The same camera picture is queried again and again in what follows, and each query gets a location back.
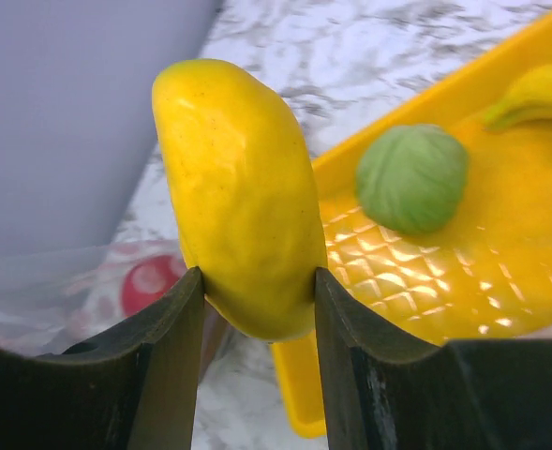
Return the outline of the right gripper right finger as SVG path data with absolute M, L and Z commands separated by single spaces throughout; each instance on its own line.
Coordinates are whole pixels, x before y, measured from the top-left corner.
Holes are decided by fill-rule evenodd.
M 333 449 L 552 449 L 552 338 L 436 346 L 355 300 L 324 268 L 315 320 Z

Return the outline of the yellow banana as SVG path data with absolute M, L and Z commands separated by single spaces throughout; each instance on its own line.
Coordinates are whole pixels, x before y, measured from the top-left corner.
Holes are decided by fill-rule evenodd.
M 552 120 L 552 64 L 535 67 L 513 81 L 483 118 L 491 130 L 534 120 Z

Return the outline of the red tomato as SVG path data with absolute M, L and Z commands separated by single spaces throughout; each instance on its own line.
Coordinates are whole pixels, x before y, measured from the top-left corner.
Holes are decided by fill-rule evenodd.
M 166 293 L 186 272 L 183 261 L 170 254 L 147 258 L 129 270 L 121 286 L 122 310 L 130 317 Z

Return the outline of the clear zip top bag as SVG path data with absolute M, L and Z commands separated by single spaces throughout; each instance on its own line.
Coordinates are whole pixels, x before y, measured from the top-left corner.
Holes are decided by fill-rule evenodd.
M 61 353 L 120 323 L 128 318 L 120 302 L 127 273 L 162 254 L 183 261 L 175 240 L 0 258 L 0 347 L 24 355 Z

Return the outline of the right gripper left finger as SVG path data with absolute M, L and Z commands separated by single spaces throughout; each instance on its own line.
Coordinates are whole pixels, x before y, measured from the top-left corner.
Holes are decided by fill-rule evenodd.
M 0 348 L 0 449 L 188 449 L 204 322 L 201 271 L 60 354 Z

